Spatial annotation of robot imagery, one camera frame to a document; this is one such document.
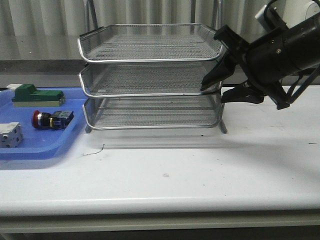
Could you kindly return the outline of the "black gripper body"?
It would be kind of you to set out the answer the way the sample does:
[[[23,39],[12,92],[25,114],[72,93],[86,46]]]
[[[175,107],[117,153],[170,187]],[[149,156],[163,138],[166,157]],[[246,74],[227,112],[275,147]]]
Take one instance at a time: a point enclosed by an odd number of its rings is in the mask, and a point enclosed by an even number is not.
[[[278,110],[288,108],[289,96],[282,88],[280,79],[298,71],[285,50],[281,28],[275,28],[252,43],[246,42],[228,25],[220,28],[214,38],[228,49],[234,63],[238,64],[247,84],[261,91],[276,104]]]

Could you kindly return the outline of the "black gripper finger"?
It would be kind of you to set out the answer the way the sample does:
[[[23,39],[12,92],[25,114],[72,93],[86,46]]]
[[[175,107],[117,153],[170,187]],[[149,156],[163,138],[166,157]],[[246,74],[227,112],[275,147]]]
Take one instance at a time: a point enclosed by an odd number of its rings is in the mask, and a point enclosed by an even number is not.
[[[234,88],[225,91],[221,96],[222,103],[252,103],[261,104],[264,94],[246,83],[238,84]]]
[[[232,76],[235,72],[235,63],[228,59],[223,59],[217,63],[217,65],[203,77],[201,82],[201,91],[210,88],[212,85]]]

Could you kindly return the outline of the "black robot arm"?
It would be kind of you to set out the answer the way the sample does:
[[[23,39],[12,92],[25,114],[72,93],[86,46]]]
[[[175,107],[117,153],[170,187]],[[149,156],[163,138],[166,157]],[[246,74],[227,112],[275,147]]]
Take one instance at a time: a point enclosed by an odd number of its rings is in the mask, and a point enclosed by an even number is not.
[[[278,26],[252,43],[248,43],[228,25],[213,37],[227,51],[217,65],[203,78],[201,90],[231,77],[240,66],[247,80],[226,91],[222,103],[260,104],[270,97],[278,110],[288,108],[320,73],[320,15],[317,13],[292,28]],[[315,70],[299,88],[294,83],[285,91],[284,77]]]

